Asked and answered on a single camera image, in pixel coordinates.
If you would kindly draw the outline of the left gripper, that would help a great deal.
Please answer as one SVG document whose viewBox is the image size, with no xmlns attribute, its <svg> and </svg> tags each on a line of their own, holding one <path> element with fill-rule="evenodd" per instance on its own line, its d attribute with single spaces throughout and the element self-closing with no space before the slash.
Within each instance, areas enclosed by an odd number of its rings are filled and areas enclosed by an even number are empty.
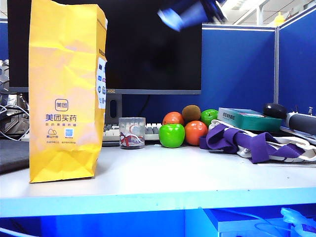
<svg viewBox="0 0 316 237">
<path fill-rule="evenodd" d="M 225 23 L 228 19 L 222 6 L 226 0 L 181 0 L 177 13 L 172 8 L 158 11 L 162 22 L 179 32 L 183 26 L 214 23 L 216 20 Z"/>
</svg>

